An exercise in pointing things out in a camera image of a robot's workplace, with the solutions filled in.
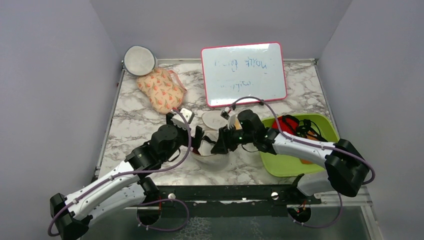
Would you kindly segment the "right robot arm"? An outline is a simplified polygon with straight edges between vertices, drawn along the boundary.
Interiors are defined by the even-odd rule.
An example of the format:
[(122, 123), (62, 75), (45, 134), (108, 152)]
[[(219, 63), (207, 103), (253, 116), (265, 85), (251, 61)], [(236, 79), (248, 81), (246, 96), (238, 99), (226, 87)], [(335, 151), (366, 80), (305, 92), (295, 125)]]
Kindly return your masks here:
[(365, 185), (371, 166), (346, 139), (338, 142), (317, 141), (289, 134), (265, 126), (252, 110), (243, 110), (237, 116), (241, 128), (224, 126), (211, 148), (212, 154), (225, 155), (239, 145), (253, 144), (260, 152), (304, 159), (322, 167), (316, 173), (301, 173), (288, 190), (289, 199), (300, 204), (316, 193), (336, 191), (346, 197), (355, 197)]

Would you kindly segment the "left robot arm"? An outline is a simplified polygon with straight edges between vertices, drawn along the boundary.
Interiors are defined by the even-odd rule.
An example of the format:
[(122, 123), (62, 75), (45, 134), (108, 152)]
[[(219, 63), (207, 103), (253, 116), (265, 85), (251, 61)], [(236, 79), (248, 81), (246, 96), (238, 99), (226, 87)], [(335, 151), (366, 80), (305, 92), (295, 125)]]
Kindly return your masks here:
[(186, 108), (173, 109), (166, 115), (166, 124), (110, 172), (73, 193), (53, 195), (49, 200), (52, 219), (48, 236), (77, 240), (107, 214), (138, 203), (155, 203), (158, 190), (149, 175), (173, 170), (187, 159), (189, 154), (185, 153), (177, 163), (162, 167), (182, 146), (191, 149), (193, 118), (194, 113)]

